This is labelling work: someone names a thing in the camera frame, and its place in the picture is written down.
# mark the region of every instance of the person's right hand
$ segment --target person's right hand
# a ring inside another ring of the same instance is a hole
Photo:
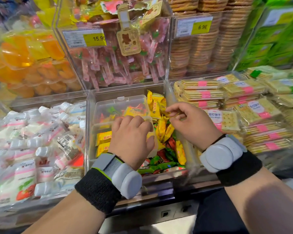
[[[173,127],[202,150],[207,149],[222,135],[206,112],[189,103],[175,103],[167,107],[166,112],[170,112],[169,121]]]

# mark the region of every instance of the dark pants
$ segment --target dark pants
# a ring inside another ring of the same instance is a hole
[[[249,234],[225,189],[199,205],[193,234]]]

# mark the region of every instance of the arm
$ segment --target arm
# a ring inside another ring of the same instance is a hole
[[[170,122],[188,141],[205,150],[222,133],[201,109],[176,103]],[[293,190],[250,152],[216,173],[250,233],[293,233]]]
[[[154,148],[153,125],[140,116],[118,118],[112,125],[109,152],[137,170]],[[120,192],[97,169],[90,169],[75,189],[24,234],[94,234],[121,199]]]

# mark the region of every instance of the yellow price label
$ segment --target yellow price label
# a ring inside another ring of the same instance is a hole
[[[211,27],[211,20],[193,23],[191,35],[206,34]]]
[[[104,33],[92,33],[83,35],[87,47],[106,46]]]
[[[278,25],[290,23],[293,20],[293,11],[286,12],[280,15],[280,18],[277,22]]]

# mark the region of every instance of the brown bear graphic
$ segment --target brown bear graphic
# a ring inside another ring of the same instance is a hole
[[[123,43],[128,45],[131,42],[131,39],[129,38],[129,34],[123,34]]]

